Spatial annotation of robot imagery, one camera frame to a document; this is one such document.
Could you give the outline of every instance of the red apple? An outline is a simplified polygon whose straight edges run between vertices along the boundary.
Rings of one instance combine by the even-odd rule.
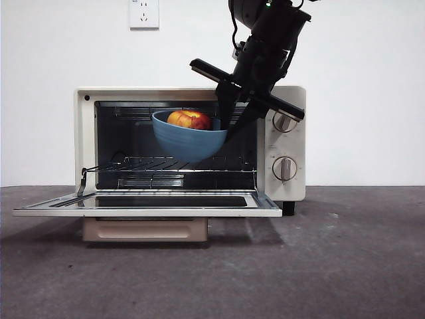
[[[211,119],[207,115],[191,110],[174,111],[168,116],[167,123],[196,130],[211,129]]]

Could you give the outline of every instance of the wall socket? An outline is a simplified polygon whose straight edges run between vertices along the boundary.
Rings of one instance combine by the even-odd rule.
[[[159,0],[128,0],[130,30],[159,29]]]

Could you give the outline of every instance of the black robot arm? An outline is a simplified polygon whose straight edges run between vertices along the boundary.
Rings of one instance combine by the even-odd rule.
[[[271,95],[275,83],[288,71],[299,33],[311,19],[300,10],[301,5],[294,7],[290,0],[229,0],[235,33],[235,20],[251,29],[246,42],[236,44],[233,40],[237,60],[233,73],[200,59],[191,62],[194,71],[218,82],[216,95],[222,129],[229,128],[236,103],[248,102],[243,115],[229,130],[228,139],[247,123],[264,118],[269,109],[297,122],[304,119],[302,109]]]

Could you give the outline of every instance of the bowl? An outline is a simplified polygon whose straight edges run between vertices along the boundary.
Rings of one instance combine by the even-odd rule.
[[[227,130],[220,130],[220,120],[212,119],[212,130],[196,130],[167,123],[173,111],[152,114],[153,133],[159,145],[177,160],[196,163],[219,151],[226,140]]]

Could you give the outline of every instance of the control knob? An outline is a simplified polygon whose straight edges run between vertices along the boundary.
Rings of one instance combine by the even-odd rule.
[[[282,156],[274,161],[272,171],[274,176],[283,183],[294,178],[297,173],[297,164],[292,158]]]
[[[273,126],[279,132],[288,133],[297,126],[297,122],[287,117],[286,115],[276,112],[273,115]]]

